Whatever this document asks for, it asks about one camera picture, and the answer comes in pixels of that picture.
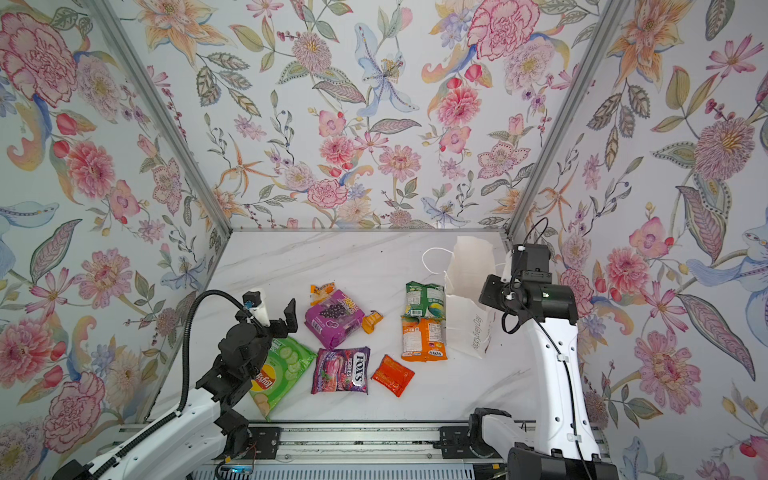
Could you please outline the green Lays chips bag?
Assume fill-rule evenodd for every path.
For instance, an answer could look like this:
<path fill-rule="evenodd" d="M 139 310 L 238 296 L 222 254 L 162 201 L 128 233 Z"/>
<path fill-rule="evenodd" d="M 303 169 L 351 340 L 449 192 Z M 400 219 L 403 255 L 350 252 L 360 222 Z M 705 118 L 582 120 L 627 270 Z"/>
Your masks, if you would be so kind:
<path fill-rule="evenodd" d="M 292 338 L 274 339 L 267 359 L 251 381 L 250 395 L 268 419 L 281 400 L 309 370 L 317 354 Z"/>

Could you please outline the purple berry biscuit pack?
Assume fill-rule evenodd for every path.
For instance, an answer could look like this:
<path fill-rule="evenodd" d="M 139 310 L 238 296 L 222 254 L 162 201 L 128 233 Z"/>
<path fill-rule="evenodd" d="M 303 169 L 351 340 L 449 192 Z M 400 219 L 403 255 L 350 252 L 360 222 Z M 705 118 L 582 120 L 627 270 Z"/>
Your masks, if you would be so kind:
<path fill-rule="evenodd" d="M 328 298 L 311 306 L 305 325 L 325 349 L 336 349 L 362 327 L 365 314 L 346 293 L 334 290 Z"/>

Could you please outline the white paper gift bag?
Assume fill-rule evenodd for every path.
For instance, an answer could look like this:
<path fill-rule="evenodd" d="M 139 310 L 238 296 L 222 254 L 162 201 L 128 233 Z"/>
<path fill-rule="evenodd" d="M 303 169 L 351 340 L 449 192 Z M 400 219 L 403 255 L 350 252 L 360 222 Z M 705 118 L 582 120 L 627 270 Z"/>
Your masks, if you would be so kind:
<path fill-rule="evenodd" d="M 486 356 L 496 313 L 480 303 L 488 276 L 500 264 L 491 242 L 476 236 L 459 236 L 451 249 L 431 247 L 421 257 L 423 267 L 443 277 L 447 346 L 477 359 Z"/>

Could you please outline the purple Fox's candy bag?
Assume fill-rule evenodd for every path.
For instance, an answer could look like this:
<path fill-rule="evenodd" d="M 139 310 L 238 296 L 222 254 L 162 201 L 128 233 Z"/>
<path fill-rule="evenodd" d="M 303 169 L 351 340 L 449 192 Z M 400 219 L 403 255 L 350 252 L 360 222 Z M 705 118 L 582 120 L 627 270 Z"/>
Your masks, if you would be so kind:
<path fill-rule="evenodd" d="M 324 349 L 318 351 L 311 393 L 368 393 L 370 349 Z"/>

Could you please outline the green snack pack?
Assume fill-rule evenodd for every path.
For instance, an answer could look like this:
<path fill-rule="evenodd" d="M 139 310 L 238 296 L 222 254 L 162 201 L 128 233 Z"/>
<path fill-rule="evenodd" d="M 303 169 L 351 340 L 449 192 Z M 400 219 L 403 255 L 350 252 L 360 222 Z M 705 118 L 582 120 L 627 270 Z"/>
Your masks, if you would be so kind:
<path fill-rule="evenodd" d="M 406 284 L 406 302 L 404 316 L 409 318 L 428 318 L 444 320 L 445 290 L 439 284 L 422 284 L 411 281 Z"/>

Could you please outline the orange snack pack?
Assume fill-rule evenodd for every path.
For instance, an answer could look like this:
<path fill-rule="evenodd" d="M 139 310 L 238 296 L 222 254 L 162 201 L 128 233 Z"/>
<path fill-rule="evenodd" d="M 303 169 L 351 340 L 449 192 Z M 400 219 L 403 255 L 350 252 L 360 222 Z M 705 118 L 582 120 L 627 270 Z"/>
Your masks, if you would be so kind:
<path fill-rule="evenodd" d="M 407 362 L 446 361 L 443 319 L 403 317 L 401 359 Z"/>

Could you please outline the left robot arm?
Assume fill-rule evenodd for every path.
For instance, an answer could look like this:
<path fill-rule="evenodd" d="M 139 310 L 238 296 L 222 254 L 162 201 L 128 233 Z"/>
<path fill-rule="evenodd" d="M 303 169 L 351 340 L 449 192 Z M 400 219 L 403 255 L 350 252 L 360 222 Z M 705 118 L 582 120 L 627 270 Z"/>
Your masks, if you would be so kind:
<path fill-rule="evenodd" d="M 218 296 L 235 306 L 236 324 L 218 343 L 211 368 L 191 381 L 191 330 L 200 304 Z M 182 394 L 176 408 L 110 451 L 82 464 L 71 460 L 55 479 L 181 479 L 219 456 L 236 457 L 252 444 L 249 420 L 236 410 L 264 366 L 272 342 L 298 330 L 296 301 L 282 319 L 263 312 L 258 291 L 241 300 L 207 290 L 192 303 L 182 337 Z"/>

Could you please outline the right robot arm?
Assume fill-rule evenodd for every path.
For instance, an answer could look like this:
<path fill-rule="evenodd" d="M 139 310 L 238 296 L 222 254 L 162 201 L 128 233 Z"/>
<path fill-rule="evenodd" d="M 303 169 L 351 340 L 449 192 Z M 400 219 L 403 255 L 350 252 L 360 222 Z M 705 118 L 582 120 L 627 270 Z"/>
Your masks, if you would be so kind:
<path fill-rule="evenodd" d="M 511 334 L 532 347 L 539 401 L 533 431 L 504 410 L 478 408 L 469 417 L 468 442 L 481 458 L 498 455 L 509 479 L 616 479 L 594 438 L 578 377 L 578 309 L 571 288 L 542 272 L 508 280 L 488 276 L 481 304 L 513 316 Z"/>

